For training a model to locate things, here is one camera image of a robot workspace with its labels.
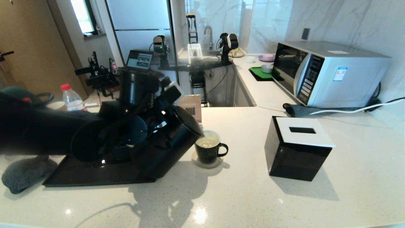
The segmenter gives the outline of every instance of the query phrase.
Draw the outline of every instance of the microwave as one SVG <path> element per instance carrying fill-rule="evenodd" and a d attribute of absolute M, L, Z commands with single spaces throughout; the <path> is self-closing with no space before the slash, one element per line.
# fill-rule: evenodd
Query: microwave
<path fill-rule="evenodd" d="M 327 41 L 279 43 L 273 79 L 308 107 L 364 107 L 390 57 Z"/>

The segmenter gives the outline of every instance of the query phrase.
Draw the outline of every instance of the countertop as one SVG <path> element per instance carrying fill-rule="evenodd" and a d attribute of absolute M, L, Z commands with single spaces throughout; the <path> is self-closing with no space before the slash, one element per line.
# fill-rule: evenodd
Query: countertop
<path fill-rule="evenodd" d="M 260 62 L 247 64 L 240 58 L 234 63 L 256 104 L 293 102 L 274 82 L 257 82 L 250 75 L 248 68 Z M 336 147 L 314 180 L 270 177 L 264 154 L 270 118 L 286 116 L 271 109 L 203 108 L 204 128 L 218 132 L 229 146 L 222 165 L 212 170 L 191 162 L 192 147 L 155 183 L 72 188 L 39 183 L 20 195 L 0 185 L 0 222 L 142 228 L 371 227 L 405 222 L 403 137 L 368 113 L 324 116 L 319 121 Z M 1 173 L 9 163 L 0 157 Z"/>

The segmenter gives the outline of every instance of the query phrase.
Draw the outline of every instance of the black mug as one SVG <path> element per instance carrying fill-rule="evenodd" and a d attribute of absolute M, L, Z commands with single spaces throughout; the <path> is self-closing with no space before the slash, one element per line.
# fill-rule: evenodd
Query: black mug
<path fill-rule="evenodd" d="M 199 160 L 202 163 L 210 164 L 217 159 L 217 157 L 223 157 L 228 153 L 228 146 L 221 143 L 220 136 L 214 131 L 204 131 L 204 136 L 199 138 L 194 144 Z M 220 147 L 225 147 L 226 152 L 219 153 Z"/>

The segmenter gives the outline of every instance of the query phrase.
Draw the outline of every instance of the window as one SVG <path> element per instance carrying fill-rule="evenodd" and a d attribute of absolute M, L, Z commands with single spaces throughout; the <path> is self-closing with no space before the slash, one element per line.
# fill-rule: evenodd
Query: window
<path fill-rule="evenodd" d="M 96 20 L 89 0 L 70 0 L 79 22 L 81 32 L 97 35 Z"/>

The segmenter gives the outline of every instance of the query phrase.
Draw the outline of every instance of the sink faucet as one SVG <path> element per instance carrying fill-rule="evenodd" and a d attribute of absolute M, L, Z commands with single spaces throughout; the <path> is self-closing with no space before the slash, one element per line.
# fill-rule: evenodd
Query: sink faucet
<path fill-rule="evenodd" d="M 206 26 L 204 29 L 204 35 L 207 33 L 207 29 L 209 29 L 209 49 L 212 50 L 213 43 L 212 43 L 212 28 L 211 26 Z"/>

